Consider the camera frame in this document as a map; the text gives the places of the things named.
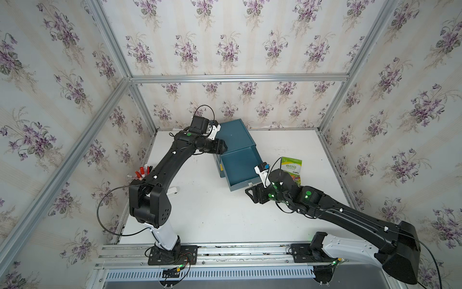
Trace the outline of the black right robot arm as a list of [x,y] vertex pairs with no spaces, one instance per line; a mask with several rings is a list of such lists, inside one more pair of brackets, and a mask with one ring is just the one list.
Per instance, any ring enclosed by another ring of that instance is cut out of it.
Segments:
[[418,281],[421,245],[415,227],[405,221],[394,224],[350,208],[321,190],[299,186],[289,173],[280,169],[266,171],[263,182],[246,189],[254,203],[274,201],[287,205],[290,212],[309,219],[325,220],[355,234],[356,238],[316,232],[307,244],[292,244],[296,263],[322,263],[327,273],[315,280],[328,283],[340,260],[353,260],[382,268],[389,276],[406,284]]

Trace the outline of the teal top drawer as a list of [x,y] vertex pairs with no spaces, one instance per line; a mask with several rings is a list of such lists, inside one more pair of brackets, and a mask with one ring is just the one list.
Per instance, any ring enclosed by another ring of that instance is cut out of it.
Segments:
[[255,172],[255,167],[263,163],[256,146],[249,146],[220,156],[224,177],[229,190],[236,191],[250,184],[261,183],[261,177]]

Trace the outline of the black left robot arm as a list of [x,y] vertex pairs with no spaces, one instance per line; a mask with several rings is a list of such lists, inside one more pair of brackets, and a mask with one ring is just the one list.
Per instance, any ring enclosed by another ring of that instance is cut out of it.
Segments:
[[173,136],[170,149],[156,167],[129,186],[129,213],[151,230],[160,249],[176,251],[180,245],[180,238],[168,221],[172,205],[167,191],[183,164],[197,151],[221,155],[227,151],[227,145],[219,138],[182,130]]

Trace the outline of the green seed bag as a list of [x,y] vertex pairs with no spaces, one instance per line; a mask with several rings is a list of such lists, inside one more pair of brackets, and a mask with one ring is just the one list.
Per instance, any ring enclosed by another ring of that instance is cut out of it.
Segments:
[[287,172],[297,185],[301,185],[301,160],[289,157],[282,157],[280,168],[282,171]]

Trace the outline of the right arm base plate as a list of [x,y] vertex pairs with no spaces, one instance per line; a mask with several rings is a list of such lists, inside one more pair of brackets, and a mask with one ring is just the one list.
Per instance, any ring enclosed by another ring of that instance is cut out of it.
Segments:
[[328,256],[321,245],[313,246],[309,243],[291,244],[287,253],[293,257],[295,263],[329,263],[330,265],[338,265],[340,260]]

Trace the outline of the teal drawer cabinet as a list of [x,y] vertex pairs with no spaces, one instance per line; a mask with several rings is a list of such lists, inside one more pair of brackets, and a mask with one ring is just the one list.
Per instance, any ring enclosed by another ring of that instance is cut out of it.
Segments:
[[[221,130],[217,133],[217,138],[224,140],[227,145],[227,152],[224,154],[249,146],[256,146],[255,141],[241,119],[222,123]],[[221,155],[214,155],[214,160],[220,176],[224,178],[223,167],[220,164],[220,156]]]

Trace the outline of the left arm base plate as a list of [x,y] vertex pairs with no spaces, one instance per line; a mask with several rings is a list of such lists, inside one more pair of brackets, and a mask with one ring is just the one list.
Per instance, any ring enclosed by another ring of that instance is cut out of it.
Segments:
[[186,263],[195,265],[198,248],[195,245],[180,245],[173,250],[165,250],[154,246],[148,253],[148,265],[186,265]]

